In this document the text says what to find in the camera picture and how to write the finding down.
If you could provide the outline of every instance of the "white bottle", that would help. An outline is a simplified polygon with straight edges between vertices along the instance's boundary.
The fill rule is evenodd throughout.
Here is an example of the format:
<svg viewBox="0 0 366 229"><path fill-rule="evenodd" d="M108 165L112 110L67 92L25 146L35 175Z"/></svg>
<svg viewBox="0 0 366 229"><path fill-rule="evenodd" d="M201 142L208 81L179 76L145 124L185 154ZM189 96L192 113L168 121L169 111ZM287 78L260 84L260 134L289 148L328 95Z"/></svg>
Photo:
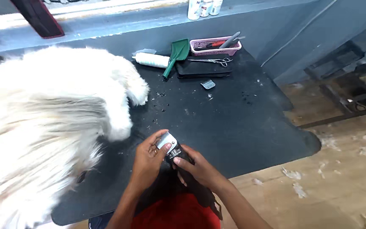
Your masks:
<svg viewBox="0 0 366 229"><path fill-rule="evenodd" d="M210 14L212 5L212 0L203 0L203 4L201 5L200 17L207 17Z"/></svg>
<svg viewBox="0 0 366 229"><path fill-rule="evenodd" d="M213 0L213 5L211 6L210 15L217 15L220 13L222 0Z"/></svg>
<svg viewBox="0 0 366 229"><path fill-rule="evenodd" d="M132 58L135 59L136 62L140 64L158 68L167 68L170 59L169 57L166 56L155 55L150 53L137 53Z"/></svg>
<svg viewBox="0 0 366 229"><path fill-rule="evenodd" d="M200 18L201 4L203 0L189 0L189 11L187 12L187 18L190 20L197 20Z"/></svg>

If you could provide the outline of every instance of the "gray wall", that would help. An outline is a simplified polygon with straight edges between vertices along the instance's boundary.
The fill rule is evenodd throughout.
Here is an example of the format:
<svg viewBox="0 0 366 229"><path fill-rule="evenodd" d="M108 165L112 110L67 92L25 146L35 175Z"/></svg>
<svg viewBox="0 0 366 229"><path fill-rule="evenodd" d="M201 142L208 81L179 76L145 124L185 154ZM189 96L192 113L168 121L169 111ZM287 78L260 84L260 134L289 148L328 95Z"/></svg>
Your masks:
<svg viewBox="0 0 366 229"><path fill-rule="evenodd" d="M18 54L51 44L108 49L130 58L140 49L170 52L172 41L210 38L241 31L244 48L276 83L292 83L302 69L366 29L366 1L337 0L305 25L332 0L226 0L215 17L189 21L187 5L59 22L66 36L41 39L30 27L0 30L0 52Z"/></svg>

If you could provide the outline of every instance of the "black table surface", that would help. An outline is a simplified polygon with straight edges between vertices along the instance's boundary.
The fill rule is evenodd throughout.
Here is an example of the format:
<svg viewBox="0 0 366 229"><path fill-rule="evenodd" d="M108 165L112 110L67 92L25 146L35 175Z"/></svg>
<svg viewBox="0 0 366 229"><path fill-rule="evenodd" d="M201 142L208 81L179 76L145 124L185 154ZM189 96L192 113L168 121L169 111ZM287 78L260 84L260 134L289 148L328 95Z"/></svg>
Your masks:
<svg viewBox="0 0 366 229"><path fill-rule="evenodd" d="M227 178L310 156L318 138L292 125L283 115L291 103L255 59L241 49L229 64L231 76L212 79L162 80L163 69L136 64L150 88L144 106L131 107L131 137L104 144L96 168L52 212L58 225L114 211L128 184L136 146L153 132L169 129L180 142L200 151ZM162 164L162 170L170 169Z"/></svg>

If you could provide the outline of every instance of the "red cloth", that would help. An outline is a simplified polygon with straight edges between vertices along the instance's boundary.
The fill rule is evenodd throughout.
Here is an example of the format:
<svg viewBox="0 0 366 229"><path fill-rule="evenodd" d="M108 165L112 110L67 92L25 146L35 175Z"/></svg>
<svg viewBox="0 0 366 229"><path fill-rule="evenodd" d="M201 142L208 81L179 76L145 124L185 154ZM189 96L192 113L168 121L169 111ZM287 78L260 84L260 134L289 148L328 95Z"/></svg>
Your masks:
<svg viewBox="0 0 366 229"><path fill-rule="evenodd" d="M220 219L193 194L159 200L132 220L131 229L220 229Z"/></svg>

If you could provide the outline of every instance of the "detached clipper blade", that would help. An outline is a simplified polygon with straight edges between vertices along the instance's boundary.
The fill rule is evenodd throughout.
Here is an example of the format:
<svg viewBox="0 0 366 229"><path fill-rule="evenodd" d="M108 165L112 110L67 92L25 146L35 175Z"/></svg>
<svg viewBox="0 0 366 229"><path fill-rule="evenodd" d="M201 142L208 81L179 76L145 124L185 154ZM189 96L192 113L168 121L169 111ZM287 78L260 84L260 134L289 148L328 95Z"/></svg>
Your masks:
<svg viewBox="0 0 366 229"><path fill-rule="evenodd" d="M158 149L162 148L166 143L170 143L172 146L170 147L167 154L170 153L176 146L177 146L177 140L175 137L173 137L169 132L166 132L162 135L160 138L160 141L156 144L156 147Z"/></svg>

